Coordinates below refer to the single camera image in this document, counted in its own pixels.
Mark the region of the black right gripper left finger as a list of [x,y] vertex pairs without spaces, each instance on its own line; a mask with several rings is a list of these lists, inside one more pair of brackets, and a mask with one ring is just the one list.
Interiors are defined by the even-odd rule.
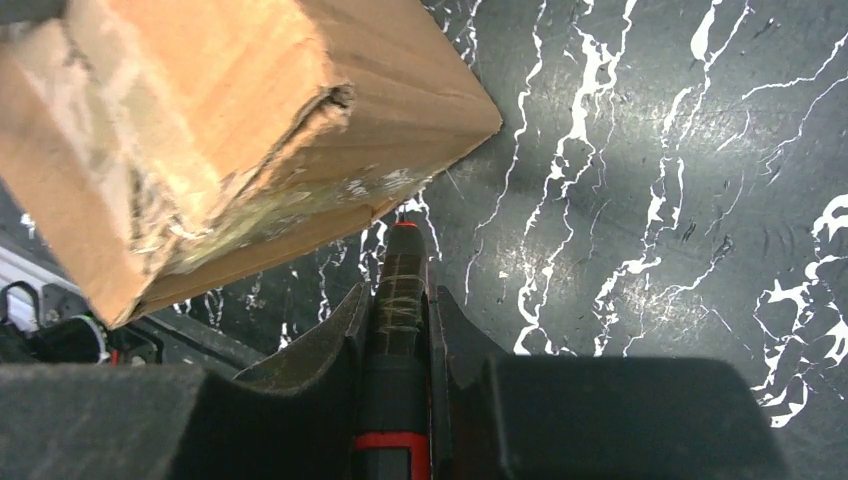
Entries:
[[1,334],[5,479],[347,479],[369,295],[227,378],[37,362]]

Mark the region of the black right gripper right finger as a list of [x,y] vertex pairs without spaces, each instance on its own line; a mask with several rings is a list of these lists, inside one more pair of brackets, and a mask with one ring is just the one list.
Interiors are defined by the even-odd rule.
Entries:
[[740,373],[707,358],[507,352],[430,299],[436,479],[783,479]]

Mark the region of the red black utility knife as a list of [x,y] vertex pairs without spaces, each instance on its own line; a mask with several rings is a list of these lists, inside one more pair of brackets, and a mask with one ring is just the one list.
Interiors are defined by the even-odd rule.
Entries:
[[427,254],[418,226],[389,231],[363,357],[353,479],[429,479]]

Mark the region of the brown cardboard express box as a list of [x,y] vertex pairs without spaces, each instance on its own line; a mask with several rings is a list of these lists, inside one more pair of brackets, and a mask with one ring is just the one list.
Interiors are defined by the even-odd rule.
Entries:
[[367,228],[497,133],[418,1],[5,1],[1,180],[99,319]]

